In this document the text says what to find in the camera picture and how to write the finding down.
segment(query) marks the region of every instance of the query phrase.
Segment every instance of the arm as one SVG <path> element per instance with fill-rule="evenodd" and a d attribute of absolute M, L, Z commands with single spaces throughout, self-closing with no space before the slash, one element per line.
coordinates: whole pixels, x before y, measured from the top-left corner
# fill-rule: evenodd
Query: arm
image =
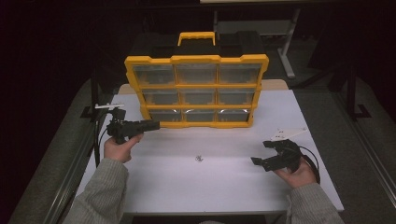
<path fill-rule="evenodd" d="M 76 197 L 64 223 L 119 223 L 123 212 L 131 148 L 143 134 L 117 145 L 105 142 L 105 158 L 99 163 L 84 191 Z"/>
<path fill-rule="evenodd" d="M 311 167 L 300 159 L 300 167 L 294 172 L 274 171 L 292 188 L 287 223 L 344 223 L 337 210 L 317 183 Z"/>
<path fill-rule="evenodd" d="M 344 223 L 319 184 L 309 184 L 292 190 L 290 203 L 290 223 Z"/>

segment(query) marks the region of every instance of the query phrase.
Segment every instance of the clear plastic drawer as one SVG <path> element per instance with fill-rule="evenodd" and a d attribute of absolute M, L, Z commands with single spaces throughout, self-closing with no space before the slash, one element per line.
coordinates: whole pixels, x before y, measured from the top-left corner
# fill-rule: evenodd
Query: clear plastic drawer
<path fill-rule="evenodd" d="M 183 114 L 187 122 L 213 122 L 215 119 L 213 109 L 185 109 Z"/>
<path fill-rule="evenodd" d="M 142 90 L 147 105 L 177 105 L 177 90 Z"/>
<path fill-rule="evenodd" d="M 181 113 L 177 109 L 150 109 L 148 112 L 153 120 L 181 122 Z"/>
<path fill-rule="evenodd" d="M 249 109 L 220 109 L 218 122 L 248 121 Z"/>
<path fill-rule="evenodd" d="M 213 105 L 215 89 L 179 89 L 183 105 Z"/>
<path fill-rule="evenodd" d="M 181 63 L 176 65 L 179 84 L 212 84 L 216 82 L 214 63 Z"/>
<path fill-rule="evenodd" d="M 251 105 L 255 89 L 218 89 L 219 105 Z"/>
<path fill-rule="evenodd" d="M 219 83 L 257 83 L 260 63 L 221 63 Z"/>
<path fill-rule="evenodd" d="M 172 64 L 133 65 L 139 85 L 175 84 Z"/>

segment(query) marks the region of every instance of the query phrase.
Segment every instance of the yellow organizer case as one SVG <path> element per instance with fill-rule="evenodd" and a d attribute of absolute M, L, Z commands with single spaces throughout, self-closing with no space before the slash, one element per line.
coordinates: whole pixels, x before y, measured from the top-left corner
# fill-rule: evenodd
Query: yellow organizer case
<path fill-rule="evenodd" d="M 253 32 L 238 36 L 247 41 L 250 36 L 253 39 L 260 38 Z M 161 36 L 154 42 L 158 42 L 158 39 L 161 42 Z M 199 40 L 203 39 L 211 40 L 212 46 L 208 48 L 212 51 L 209 50 L 209 54 L 202 54 L 202 50 L 198 49 Z M 187 53 L 180 50 L 181 53 L 177 54 L 185 40 L 192 40 L 192 47 L 187 46 Z M 161 127 L 165 128 L 236 128 L 252 125 L 268 57 L 264 53 L 257 53 L 255 46 L 248 46 L 245 50 L 247 53 L 232 57 L 236 54 L 228 49 L 238 51 L 244 47 L 243 43 L 239 48 L 233 41 L 230 46 L 217 46 L 215 41 L 213 32 L 181 33 L 177 44 L 166 46 L 168 51 L 172 51 L 172 55 L 167 55 L 169 57 L 150 56 L 149 52 L 154 46 L 148 47 L 147 55 L 140 55 L 145 53 L 140 50 L 136 55 L 126 58 L 126 75 L 137 94 L 144 119 L 158 120 Z M 198 49 L 199 54 L 194 54 L 195 49 Z"/>

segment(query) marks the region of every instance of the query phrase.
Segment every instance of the plastic storage organizer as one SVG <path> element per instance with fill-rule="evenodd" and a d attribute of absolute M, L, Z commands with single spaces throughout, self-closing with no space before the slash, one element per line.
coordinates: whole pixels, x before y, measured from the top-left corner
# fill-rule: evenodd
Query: plastic storage organizer
<path fill-rule="evenodd" d="M 139 35 L 125 60 L 144 119 L 165 128 L 250 127 L 268 66 L 256 32 Z"/>

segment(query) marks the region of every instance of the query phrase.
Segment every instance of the small screw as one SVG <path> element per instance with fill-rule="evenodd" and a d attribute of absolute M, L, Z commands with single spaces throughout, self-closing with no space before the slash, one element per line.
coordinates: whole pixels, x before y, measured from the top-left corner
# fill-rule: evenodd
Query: small screw
<path fill-rule="evenodd" d="M 203 161 L 204 159 L 202 159 L 202 156 L 196 156 L 196 157 L 195 157 L 195 160 L 196 160 L 196 161 Z"/>

